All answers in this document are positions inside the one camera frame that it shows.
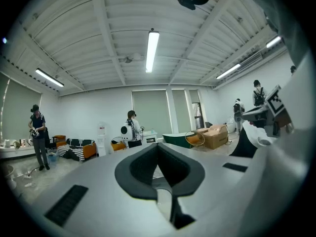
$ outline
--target trash bin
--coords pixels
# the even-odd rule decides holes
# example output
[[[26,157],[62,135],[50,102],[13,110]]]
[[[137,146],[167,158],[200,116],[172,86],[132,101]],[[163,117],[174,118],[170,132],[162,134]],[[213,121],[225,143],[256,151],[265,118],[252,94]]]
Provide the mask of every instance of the trash bin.
[[[56,149],[51,149],[47,151],[48,158],[49,158],[49,165],[51,167],[55,167],[58,161],[58,154]]]

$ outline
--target black slot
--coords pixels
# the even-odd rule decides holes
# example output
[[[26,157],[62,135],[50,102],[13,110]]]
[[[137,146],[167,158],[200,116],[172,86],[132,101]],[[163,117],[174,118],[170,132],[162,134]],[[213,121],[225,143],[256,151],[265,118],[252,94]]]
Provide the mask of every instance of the black slot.
[[[87,187],[79,185],[72,186],[45,214],[45,217],[62,227],[87,191]]]
[[[248,167],[246,166],[241,166],[241,165],[237,165],[237,164],[233,164],[233,163],[226,163],[223,165],[224,168],[229,168],[232,170],[236,170],[239,172],[246,172],[246,170],[248,169]]]

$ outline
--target person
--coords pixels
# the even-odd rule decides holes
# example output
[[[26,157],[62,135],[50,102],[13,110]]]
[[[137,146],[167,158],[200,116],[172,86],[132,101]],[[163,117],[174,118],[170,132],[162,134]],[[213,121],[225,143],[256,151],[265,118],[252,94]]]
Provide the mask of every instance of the person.
[[[46,169],[49,170],[50,168],[47,163],[44,138],[45,117],[42,113],[40,113],[40,108],[38,105],[33,105],[31,112],[33,114],[30,117],[31,120],[29,121],[29,128],[36,130],[39,133],[37,137],[33,137],[34,151],[39,162],[39,170],[42,171],[44,169],[43,161],[40,157],[41,155],[43,156]]]
[[[235,122],[237,123],[237,131],[238,131],[238,134],[240,134],[241,124],[243,122],[241,115],[245,111],[245,106],[239,98],[236,99],[235,104],[233,106],[233,110],[234,110]]]
[[[263,87],[258,80],[253,82],[253,86],[256,88],[252,93],[252,102],[254,106],[263,105],[267,96]]]
[[[294,75],[295,72],[296,72],[296,67],[295,67],[295,66],[292,66],[292,67],[291,67],[291,74],[292,74],[292,76]]]
[[[140,139],[140,132],[143,130],[143,127],[139,125],[139,122],[135,119],[136,113],[135,111],[129,111],[127,113],[127,121],[126,123],[131,123],[132,132],[133,132],[133,140],[128,141],[129,148],[134,148],[142,145],[142,141]]]

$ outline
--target woman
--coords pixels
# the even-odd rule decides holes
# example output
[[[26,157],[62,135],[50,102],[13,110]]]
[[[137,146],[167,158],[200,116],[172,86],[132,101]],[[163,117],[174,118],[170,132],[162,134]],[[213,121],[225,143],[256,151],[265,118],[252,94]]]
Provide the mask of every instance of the woman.
[[[45,131],[45,118],[42,113],[39,111],[38,105],[33,105],[31,112],[33,113],[31,116],[31,120],[29,121],[29,128],[36,130],[39,132],[39,136],[33,137],[33,145],[36,157],[39,162],[39,170],[44,169],[43,161],[41,160],[40,155],[43,156],[44,164],[47,170],[49,170],[49,166],[47,163],[46,157],[46,150],[45,150],[45,138],[44,138],[44,131]]]

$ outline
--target window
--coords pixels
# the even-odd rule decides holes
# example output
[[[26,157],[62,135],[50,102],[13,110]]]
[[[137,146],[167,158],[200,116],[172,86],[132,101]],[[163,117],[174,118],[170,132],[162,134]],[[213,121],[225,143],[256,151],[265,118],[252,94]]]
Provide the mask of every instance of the window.
[[[192,109],[194,113],[196,127],[197,129],[204,128],[204,120],[201,111],[201,104],[199,102],[198,91],[190,90],[190,96],[192,101]]]
[[[189,132],[191,131],[191,124],[185,92],[184,90],[173,90],[172,95],[176,108],[179,133]]]
[[[133,110],[145,131],[154,130],[157,138],[172,133],[170,114],[165,90],[133,91]]]
[[[3,105],[3,139],[29,138],[28,122],[32,115],[30,110],[34,104],[40,105],[40,94],[10,80]]]

